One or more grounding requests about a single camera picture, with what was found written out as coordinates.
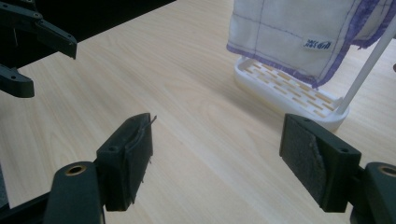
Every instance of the rack pole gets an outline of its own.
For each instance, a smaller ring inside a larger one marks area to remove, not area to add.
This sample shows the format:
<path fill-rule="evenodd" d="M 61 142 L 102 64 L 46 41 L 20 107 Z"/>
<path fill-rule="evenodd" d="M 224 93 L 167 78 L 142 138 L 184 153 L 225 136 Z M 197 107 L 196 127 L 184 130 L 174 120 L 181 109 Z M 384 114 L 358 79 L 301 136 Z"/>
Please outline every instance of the rack pole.
<path fill-rule="evenodd" d="M 347 107 L 349 106 L 353 97 L 355 97 L 356 93 L 361 87 L 361 84 L 363 84 L 364 80 L 370 74 L 371 70 L 378 61 L 379 57 L 382 55 L 385 48 L 390 43 L 390 40 L 395 36 L 396 36 L 396 17 L 394 17 L 393 20 L 390 22 L 388 29 L 385 31 L 381 39 L 376 44 L 375 48 L 373 49 L 373 52 L 370 54 L 363 68 L 356 77 L 355 81 L 352 83 L 352 86 L 349 88 L 349 91 L 346 93 L 343 102 L 338 106 L 338 109 L 336 111 L 337 114 L 344 114 L 344 112 L 347 110 Z"/>

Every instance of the black mechanical part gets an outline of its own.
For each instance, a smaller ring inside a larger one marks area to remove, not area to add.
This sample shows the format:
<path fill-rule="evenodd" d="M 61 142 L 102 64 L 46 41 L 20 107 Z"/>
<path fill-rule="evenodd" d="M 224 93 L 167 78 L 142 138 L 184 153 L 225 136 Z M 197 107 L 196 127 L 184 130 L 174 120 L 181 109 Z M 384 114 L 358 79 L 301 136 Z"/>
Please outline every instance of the black mechanical part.
<path fill-rule="evenodd" d="M 16 68 L 10 69 L 0 64 L 0 91 L 21 98 L 35 96 L 33 80 L 21 75 Z"/>
<path fill-rule="evenodd" d="M 49 193 L 43 194 L 29 202 L 0 213 L 0 223 L 43 223 L 49 196 Z"/>
<path fill-rule="evenodd" d="M 361 153 L 314 121 L 285 117 L 280 156 L 325 212 L 345 212 Z"/>
<path fill-rule="evenodd" d="M 361 153 L 311 119 L 287 114 L 280 156 L 325 212 L 354 207 L 351 223 L 396 223 L 396 167 L 359 167 Z"/>
<path fill-rule="evenodd" d="M 43 223 L 105 223 L 93 162 L 72 163 L 55 174 Z"/>
<path fill-rule="evenodd" d="M 104 205 L 125 211 L 153 155 L 153 121 L 149 113 L 127 119 L 97 150 L 95 162 L 66 165 L 55 174 L 50 193 L 0 213 L 0 224 L 103 224 Z"/>
<path fill-rule="evenodd" d="M 19 0 L 16 3 L 18 3 L 18 7 L 24 7 L 32 11 L 37 11 L 37 7 L 35 6 L 35 0 Z"/>
<path fill-rule="evenodd" d="M 149 114 L 127 119 L 97 150 L 95 163 L 106 179 L 107 211 L 125 211 L 134 203 L 153 153 L 151 122 Z"/>
<path fill-rule="evenodd" d="M 0 26 L 0 36 L 5 41 L 5 43 L 3 43 L 3 45 L 8 45 L 8 46 L 11 46 L 12 48 L 16 48 L 18 46 L 17 33 L 16 33 L 15 29 Z"/>
<path fill-rule="evenodd" d="M 77 40 L 43 20 L 37 11 L 0 2 L 0 26 L 36 34 L 37 41 L 76 59 Z"/>

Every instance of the white towel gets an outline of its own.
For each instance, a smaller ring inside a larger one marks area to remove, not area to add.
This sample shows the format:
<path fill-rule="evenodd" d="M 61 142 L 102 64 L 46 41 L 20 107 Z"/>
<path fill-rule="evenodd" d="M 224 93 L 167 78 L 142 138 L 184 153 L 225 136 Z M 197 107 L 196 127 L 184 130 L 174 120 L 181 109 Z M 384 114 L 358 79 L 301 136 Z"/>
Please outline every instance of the white towel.
<path fill-rule="evenodd" d="M 350 45 L 385 31 L 396 0 L 234 0 L 227 49 L 313 88 L 329 81 Z"/>

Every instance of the towel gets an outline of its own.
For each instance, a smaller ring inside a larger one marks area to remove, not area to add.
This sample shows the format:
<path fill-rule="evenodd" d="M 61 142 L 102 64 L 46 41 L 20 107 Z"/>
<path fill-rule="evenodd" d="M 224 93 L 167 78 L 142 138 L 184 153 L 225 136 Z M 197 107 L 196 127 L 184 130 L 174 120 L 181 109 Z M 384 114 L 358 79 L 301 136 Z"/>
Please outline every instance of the towel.
<path fill-rule="evenodd" d="M 396 0 L 234 0 L 227 50 L 317 88 L 351 45 L 371 46 L 396 13 Z"/>

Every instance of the white plastic tray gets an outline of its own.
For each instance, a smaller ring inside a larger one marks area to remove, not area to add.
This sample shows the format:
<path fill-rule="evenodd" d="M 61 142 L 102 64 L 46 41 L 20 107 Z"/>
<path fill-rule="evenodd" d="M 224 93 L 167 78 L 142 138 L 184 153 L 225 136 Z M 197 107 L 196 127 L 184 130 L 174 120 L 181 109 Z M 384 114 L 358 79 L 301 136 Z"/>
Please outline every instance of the white plastic tray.
<path fill-rule="evenodd" d="M 312 119 L 324 128 L 335 131 L 347 117 L 336 113 L 343 98 L 317 91 L 300 80 L 253 59 L 242 57 L 234 67 L 236 83 L 269 103 L 281 114 L 291 113 Z"/>

